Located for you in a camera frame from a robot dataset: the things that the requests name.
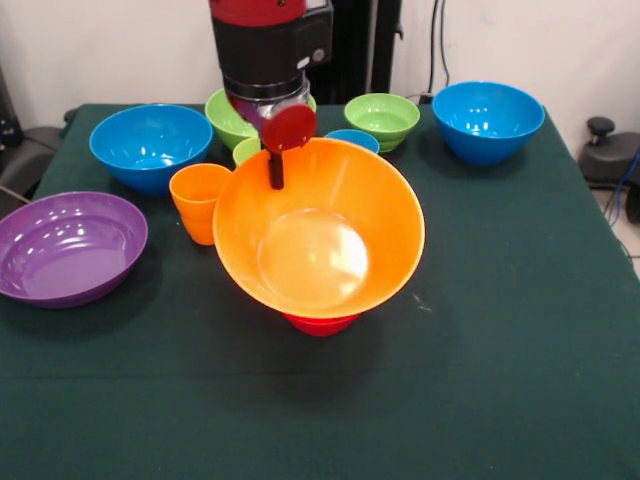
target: red bowl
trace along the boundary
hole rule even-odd
[[[284,317],[301,332],[314,337],[329,337],[345,330],[359,315],[340,318],[304,318],[283,313]]]

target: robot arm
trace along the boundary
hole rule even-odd
[[[305,69],[331,58],[330,0],[210,0],[229,101],[273,153],[304,145],[315,114]]]

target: orange cup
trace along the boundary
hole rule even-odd
[[[169,182],[173,202],[191,239],[214,245],[213,212],[231,171],[213,163],[199,163],[178,171]]]

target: red robot part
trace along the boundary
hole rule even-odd
[[[302,17],[305,0],[209,0],[217,20],[239,27],[270,27]]]

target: cup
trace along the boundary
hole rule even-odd
[[[253,157],[261,149],[262,147],[260,145],[259,138],[247,138],[236,145],[236,148],[233,149],[233,162],[237,167],[239,167],[242,165],[242,162]]]
[[[343,140],[345,142],[359,145],[373,153],[380,152],[380,143],[373,135],[355,129],[334,130],[325,135],[326,138],[334,138],[336,140]]]
[[[178,171],[169,182],[173,202],[191,239],[214,245],[213,212],[231,171],[213,163],[199,163]]]

